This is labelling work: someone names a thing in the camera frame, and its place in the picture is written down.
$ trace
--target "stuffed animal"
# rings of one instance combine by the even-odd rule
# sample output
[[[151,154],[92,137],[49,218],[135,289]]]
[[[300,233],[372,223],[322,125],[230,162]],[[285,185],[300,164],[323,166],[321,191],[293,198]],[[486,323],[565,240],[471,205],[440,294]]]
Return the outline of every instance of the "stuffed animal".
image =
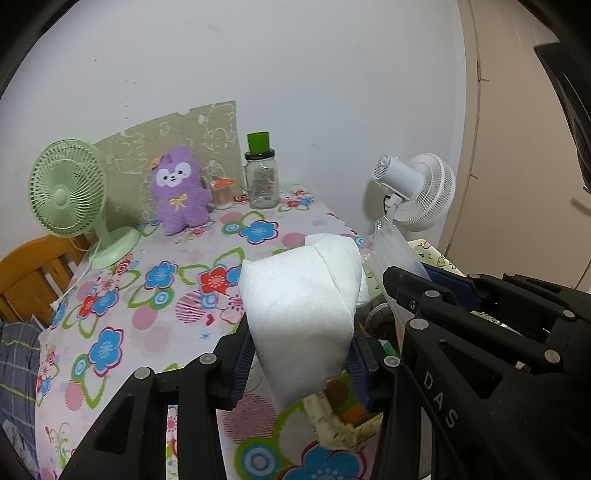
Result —
[[[166,235],[209,221],[207,204],[212,194],[202,187],[201,165],[193,160],[187,147],[173,148],[160,158],[152,169],[151,188]]]

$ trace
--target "plaid fabric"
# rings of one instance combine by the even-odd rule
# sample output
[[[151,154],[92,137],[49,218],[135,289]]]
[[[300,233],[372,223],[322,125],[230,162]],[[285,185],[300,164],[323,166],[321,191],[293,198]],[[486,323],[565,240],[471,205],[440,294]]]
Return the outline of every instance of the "plaid fabric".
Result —
[[[21,457],[35,459],[35,383],[39,370],[39,333],[35,322],[0,321],[0,424]]]

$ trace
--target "white cloth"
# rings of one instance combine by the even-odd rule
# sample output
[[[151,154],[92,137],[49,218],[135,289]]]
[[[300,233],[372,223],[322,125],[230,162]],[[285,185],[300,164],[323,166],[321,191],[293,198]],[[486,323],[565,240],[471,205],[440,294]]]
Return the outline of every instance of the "white cloth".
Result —
[[[303,247],[244,260],[240,295],[276,406],[285,409],[338,377],[357,303],[369,301],[352,238],[309,235]]]

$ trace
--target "floral tablecloth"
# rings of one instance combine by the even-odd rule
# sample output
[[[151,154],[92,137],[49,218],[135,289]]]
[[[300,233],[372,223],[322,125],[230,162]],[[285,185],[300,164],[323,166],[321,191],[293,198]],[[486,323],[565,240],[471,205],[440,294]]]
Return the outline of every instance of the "floral tablecloth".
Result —
[[[299,247],[306,235],[362,238],[301,187],[272,210],[215,211],[206,225],[165,236],[157,220],[138,226],[139,244],[119,263],[92,270],[59,307],[40,338],[35,431],[43,480],[55,480],[119,387],[138,367],[183,367],[211,352],[242,317],[242,260]],[[83,263],[80,274],[86,269]],[[219,412],[228,478],[369,478],[375,443],[358,452],[317,444],[301,403],[281,413],[254,360],[242,401]],[[177,417],[168,412],[167,477],[177,474]]]

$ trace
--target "green fan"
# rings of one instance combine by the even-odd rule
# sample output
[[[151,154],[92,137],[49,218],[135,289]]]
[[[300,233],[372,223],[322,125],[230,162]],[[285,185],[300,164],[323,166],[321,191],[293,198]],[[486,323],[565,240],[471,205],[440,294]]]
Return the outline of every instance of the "green fan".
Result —
[[[60,140],[39,156],[29,179],[29,202],[39,223],[55,236],[73,237],[95,230],[98,250],[92,268],[116,263],[139,240],[133,227],[106,227],[106,171],[99,151],[80,140]]]

